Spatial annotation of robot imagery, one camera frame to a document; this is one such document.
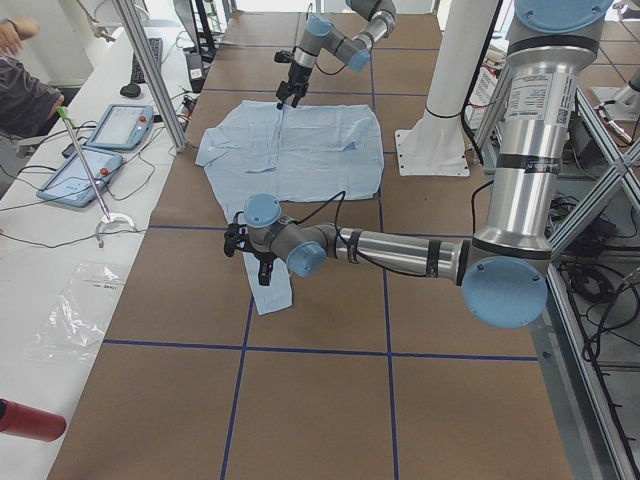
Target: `black mouse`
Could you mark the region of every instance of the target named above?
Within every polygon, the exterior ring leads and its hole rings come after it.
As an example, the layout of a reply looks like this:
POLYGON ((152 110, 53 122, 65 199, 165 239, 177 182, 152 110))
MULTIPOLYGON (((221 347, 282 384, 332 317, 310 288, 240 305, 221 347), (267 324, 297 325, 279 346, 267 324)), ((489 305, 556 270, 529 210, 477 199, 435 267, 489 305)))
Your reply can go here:
POLYGON ((120 89, 120 95, 128 98, 136 98, 140 95, 140 86, 135 83, 125 85, 120 89))

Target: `folded cloth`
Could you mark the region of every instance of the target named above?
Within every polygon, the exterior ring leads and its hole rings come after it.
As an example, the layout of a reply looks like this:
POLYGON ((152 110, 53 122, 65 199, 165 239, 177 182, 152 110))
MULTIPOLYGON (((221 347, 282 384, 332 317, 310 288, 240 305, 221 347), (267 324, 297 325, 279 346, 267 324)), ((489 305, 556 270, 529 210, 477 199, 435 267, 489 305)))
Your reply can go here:
MULTIPOLYGON (((227 221, 258 193, 279 200, 324 201, 344 190, 347 200, 378 191, 384 157, 380 125, 366 105, 301 106, 244 100, 215 128, 207 129, 196 164, 204 167, 227 221)), ((245 255, 258 313, 291 305, 284 262, 272 285, 260 287, 258 261, 245 255)))

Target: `person's hand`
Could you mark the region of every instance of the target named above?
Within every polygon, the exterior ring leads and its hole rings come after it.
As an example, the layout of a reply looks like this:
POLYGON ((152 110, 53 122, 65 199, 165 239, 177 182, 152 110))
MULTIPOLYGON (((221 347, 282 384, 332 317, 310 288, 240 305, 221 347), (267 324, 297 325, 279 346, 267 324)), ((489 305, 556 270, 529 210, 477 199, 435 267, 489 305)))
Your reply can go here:
POLYGON ((11 22, 0 24, 0 52, 17 55, 22 48, 20 35, 11 22))

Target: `person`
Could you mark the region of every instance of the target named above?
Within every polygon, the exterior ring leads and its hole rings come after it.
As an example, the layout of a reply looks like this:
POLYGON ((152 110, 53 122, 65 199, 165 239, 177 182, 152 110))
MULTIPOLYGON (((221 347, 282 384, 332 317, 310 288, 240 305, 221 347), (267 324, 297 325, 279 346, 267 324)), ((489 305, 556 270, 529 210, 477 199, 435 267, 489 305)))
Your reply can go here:
POLYGON ((0 130, 18 137, 45 135, 57 120, 64 95, 32 77, 15 56, 22 41, 40 30, 28 17, 0 20, 0 130))

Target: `human arm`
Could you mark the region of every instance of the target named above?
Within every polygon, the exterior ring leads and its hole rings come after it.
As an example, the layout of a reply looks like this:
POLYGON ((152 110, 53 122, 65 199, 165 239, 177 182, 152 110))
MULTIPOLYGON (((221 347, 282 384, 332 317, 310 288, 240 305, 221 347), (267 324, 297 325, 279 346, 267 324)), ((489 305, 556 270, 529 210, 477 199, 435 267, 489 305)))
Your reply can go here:
POLYGON ((20 17, 15 20, 0 20, 0 53, 18 54, 22 40, 33 37, 39 30, 40 24, 33 18, 20 17))

